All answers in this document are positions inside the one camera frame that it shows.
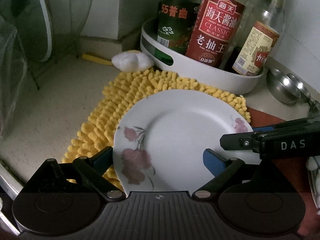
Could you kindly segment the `white gloved right hand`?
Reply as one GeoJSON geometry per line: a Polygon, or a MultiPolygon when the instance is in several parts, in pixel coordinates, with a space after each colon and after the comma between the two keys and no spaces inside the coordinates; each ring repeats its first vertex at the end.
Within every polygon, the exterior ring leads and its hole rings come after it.
{"type": "Polygon", "coordinates": [[[308,159],[307,169],[311,172],[314,178],[319,178],[319,162],[320,156],[313,156],[308,159]]]}

